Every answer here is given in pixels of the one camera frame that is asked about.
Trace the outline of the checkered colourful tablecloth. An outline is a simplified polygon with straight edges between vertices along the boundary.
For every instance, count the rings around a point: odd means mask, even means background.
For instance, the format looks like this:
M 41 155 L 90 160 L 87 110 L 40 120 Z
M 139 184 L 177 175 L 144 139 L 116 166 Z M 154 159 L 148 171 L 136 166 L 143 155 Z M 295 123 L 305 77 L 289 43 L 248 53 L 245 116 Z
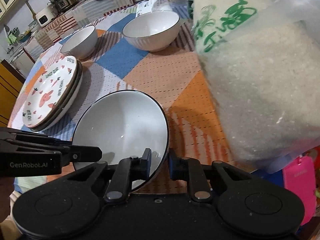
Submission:
M 98 44 L 82 62 L 83 80 L 66 115 L 46 134 L 71 140 L 80 117 L 95 100 L 118 90 L 149 94 L 163 107 L 170 126 L 170 147 L 203 164 L 221 160 L 234 165 L 194 51 L 192 21 L 178 9 L 180 32 L 163 51 L 149 53 L 131 46 L 123 27 L 135 18 L 135 8 L 115 12 L 93 22 Z

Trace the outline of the white rice cooker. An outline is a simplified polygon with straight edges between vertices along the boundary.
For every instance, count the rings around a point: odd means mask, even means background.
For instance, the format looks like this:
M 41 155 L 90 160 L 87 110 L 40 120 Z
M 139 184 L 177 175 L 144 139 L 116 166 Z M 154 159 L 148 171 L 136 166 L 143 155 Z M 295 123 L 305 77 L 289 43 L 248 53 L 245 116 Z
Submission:
M 47 26 L 58 16 L 59 12 L 54 4 L 47 5 L 44 9 L 36 14 L 36 20 L 40 27 Z

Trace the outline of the white tissue box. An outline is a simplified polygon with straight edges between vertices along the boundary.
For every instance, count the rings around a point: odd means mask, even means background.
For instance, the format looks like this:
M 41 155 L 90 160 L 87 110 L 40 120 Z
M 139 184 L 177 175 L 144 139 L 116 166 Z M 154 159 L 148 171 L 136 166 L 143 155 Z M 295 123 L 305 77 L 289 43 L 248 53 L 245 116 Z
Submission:
M 168 10 L 172 11 L 169 0 L 144 0 L 137 4 L 136 17 L 153 11 Z

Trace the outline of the yellow wooden chair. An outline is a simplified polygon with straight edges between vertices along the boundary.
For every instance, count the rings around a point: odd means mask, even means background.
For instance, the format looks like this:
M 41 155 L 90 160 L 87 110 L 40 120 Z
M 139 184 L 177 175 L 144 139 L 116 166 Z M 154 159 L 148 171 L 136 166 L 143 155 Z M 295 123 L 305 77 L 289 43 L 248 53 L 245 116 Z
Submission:
M 7 127 L 25 78 L 6 60 L 1 60 L 0 68 L 0 126 Z

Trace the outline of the white bowl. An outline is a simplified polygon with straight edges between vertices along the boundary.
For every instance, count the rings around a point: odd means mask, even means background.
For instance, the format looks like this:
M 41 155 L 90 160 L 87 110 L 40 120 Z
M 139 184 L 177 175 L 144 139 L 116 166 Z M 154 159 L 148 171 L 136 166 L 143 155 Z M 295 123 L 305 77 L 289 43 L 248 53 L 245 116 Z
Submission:
M 142 157 L 149 148 L 149 178 L 134 180 L 131 189 L 136 191 L 159 173 L 169 139 L 169 123 L 161 105 L 146 93 L 121 90 L 103 96 L 84 112 L 73 132 L 72 144 L 100 148 L 101 160 L 109 166 L 132 155 Z
M 157 52 L 167 48 L 178 36 L 180 16 L 169 10 L 140 15 L 127 23 L 121 33 L 137 49 Z

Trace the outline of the pink rabbit carrot plate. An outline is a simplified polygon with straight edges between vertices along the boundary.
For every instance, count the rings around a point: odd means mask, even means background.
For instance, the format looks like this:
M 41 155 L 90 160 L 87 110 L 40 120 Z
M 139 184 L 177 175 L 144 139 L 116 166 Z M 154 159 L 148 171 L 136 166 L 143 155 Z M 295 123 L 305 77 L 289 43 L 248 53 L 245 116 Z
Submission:
M 66 56 L 42 72 L 24 104 L 22 118 L 25 126 L 34 128 L 54 113 L 62 97 L 70 90 L 76 69 L 76 58 Z

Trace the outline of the white bowl table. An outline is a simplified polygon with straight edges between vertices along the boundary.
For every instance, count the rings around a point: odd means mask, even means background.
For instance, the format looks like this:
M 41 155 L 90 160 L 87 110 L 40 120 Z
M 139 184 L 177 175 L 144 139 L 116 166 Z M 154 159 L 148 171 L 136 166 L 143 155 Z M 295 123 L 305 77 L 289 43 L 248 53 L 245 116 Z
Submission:
M 87 58 L 95 50 L 98 33 L 95 26 L 88 26 L 73 34 L 61 47 L 60 53 L 65 56 L 74 56 L 81 60 Z

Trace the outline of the striped patchwork counter cloth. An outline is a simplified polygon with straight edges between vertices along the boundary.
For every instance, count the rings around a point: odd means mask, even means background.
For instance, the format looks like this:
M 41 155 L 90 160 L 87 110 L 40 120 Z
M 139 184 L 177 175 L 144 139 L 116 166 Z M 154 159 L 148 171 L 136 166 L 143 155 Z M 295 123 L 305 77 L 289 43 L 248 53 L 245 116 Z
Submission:
M 134 0 L 82 0 L 46 27 L 41 28 L 31 37 L 23 50 L 37 60 L 42 52 L 72 32 L 133 4 Z

